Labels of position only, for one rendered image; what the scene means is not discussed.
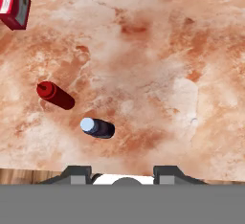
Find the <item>white and black round object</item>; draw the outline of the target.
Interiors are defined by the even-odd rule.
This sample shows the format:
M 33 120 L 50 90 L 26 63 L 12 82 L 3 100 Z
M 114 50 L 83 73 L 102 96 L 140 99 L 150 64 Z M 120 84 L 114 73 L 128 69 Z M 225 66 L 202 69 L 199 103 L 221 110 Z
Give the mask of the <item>white and black round object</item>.
M 103 174 L 99 176 L 95 185 L 152 185 L 152 176 Z

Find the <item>dark condiment bottle white cap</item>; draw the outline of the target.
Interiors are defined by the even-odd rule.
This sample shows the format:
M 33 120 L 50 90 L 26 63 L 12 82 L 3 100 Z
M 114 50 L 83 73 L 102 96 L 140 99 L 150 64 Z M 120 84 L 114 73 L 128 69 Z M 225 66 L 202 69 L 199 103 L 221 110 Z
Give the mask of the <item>dark condiment bottle white cap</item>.
M 115 125 L 100 119 L 83 118 L 80 127 L 84 133 L 95 138 L 110 139 L 115 134 Z

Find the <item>red and white box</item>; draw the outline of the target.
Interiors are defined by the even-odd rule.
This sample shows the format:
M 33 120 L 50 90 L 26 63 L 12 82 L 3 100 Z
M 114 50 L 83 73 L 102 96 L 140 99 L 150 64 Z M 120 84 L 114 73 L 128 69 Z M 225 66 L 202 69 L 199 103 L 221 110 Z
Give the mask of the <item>red and white box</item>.
M 29 18 L 31 0 L 0 0 L 0 20 L 14 30 L 25 30 Z

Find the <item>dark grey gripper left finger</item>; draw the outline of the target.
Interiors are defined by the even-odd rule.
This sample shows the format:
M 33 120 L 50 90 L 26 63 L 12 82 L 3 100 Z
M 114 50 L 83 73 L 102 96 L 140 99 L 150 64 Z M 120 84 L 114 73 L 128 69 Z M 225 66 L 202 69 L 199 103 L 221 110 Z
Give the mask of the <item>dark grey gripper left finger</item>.
M 42 181 L 42 184 L 91 185 L 90 166 L 69 166 L 60 175 Z

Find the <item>red ketchup bottle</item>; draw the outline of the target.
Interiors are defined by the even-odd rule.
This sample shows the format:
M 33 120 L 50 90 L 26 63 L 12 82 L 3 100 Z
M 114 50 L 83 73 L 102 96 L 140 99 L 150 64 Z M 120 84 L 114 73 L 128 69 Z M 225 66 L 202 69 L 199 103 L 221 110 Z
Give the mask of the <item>red ketchup bottle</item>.
M 75 106 L 74 98 L 51 81 L 38 83 L 36 92 L 41 99 L 62 109 L 70 110 Z

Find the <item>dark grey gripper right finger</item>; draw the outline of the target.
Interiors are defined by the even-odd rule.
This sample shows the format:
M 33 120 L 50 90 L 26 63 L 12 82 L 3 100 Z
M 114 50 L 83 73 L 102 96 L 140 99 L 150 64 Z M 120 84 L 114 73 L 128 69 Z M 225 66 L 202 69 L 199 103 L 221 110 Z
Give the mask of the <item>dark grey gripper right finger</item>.
M 205 182 L 187 176 L 177 166 L 155 166 L 154 185 L 205 185 Z

